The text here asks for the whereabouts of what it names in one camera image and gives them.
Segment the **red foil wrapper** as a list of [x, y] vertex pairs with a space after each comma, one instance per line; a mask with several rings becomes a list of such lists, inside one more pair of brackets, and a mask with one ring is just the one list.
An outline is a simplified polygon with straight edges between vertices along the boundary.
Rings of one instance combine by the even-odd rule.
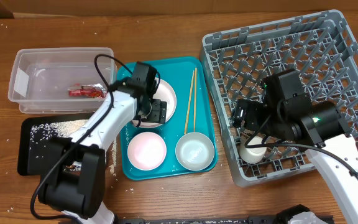
[[81, 85], [79, 83], [68, 88], [68, 95], [87, 98], [105, 98], [107, 91], [102, 84]]

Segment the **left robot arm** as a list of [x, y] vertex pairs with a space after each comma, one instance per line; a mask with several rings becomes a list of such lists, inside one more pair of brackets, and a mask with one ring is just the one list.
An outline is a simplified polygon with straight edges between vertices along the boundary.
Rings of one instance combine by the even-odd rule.
[[35, 212], [38, 200], [72, 223], [114, 223], [113, 212], [103, 204], [106, 151], [133, 120], [165, 123], [167, 104], [154, 98], [159, 84], [157, 69], [137, 62], [130, 77], [109, 86], [103, 104], [84, 126], [45, 143], [45, 168], [30, 201], [35, 218], [42, 218]]

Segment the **white paper cup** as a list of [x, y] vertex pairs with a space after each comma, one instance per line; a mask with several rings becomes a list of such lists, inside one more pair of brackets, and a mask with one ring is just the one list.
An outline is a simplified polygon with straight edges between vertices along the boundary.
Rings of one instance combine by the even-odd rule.
[[245, 143], [247, 139], [242, 138], [241, 144], [239, 146], [239, 155], [243, 161], [249, 164], [255, 164], [260, 162], [267, 151], [266, 147], [257, 147], [257, 148], [246, 148]]

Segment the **pink bowl with rice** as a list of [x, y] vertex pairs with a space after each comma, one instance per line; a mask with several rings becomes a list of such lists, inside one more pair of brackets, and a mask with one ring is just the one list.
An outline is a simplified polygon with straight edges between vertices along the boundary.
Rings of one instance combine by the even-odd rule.
[[127, 148], [130, 163], [139, 170], [149, 171], [160, 166], [167, 155], [165, 141], [156, 133], [143, 132], [132, 138]]

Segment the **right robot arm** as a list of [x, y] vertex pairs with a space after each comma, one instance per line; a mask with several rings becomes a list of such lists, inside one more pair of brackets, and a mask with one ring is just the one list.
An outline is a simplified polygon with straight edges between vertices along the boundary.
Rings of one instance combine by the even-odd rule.
[[252, 130], [244, 149], [297, 147], [316, 167], [348, 223], [358, 223], [358, 150], [340, 109], [331, 101], [313, 104], [291, 68], [263, 78], [263, 102], [239, 99], [235, 128]]

